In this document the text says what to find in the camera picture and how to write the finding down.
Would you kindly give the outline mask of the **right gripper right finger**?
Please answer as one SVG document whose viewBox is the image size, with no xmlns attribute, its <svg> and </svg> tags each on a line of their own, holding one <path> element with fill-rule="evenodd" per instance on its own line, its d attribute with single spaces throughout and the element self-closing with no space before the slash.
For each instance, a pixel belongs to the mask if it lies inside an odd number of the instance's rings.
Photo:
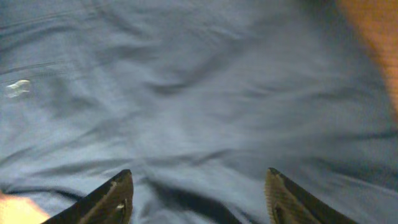
<svg viewBox="0 0 398 224">
<path fill-rule="evenodd" d="M 273 167 L 267 170 L 264 192 L 272 224 L 357 224 Z"/>
</svg>

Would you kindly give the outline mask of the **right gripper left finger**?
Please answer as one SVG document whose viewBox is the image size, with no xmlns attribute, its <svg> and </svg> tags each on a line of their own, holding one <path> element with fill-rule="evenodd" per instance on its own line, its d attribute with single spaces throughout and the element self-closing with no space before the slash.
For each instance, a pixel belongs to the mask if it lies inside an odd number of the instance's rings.
<svg viewBox="0 0 398 224">
<path fill-rule="evenodd" d="M 130 224 L 133 193 L 132 173 L 124 169 L 43 224 Z"/>
</svg>

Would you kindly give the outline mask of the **navy blue shorts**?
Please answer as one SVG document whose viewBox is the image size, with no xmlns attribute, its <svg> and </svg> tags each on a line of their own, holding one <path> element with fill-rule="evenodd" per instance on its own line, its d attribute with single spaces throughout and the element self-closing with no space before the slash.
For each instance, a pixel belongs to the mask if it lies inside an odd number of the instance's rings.
<svg viewBox="0 0 398 224">
<path fill-rule="evenodd" d="M 1 1 L 1 190 L 57 214 L 123 169 L 133 223 L 268 223 L 274 167 L 397 222 L 397 126 L 334 1 Z"/>
</svg>

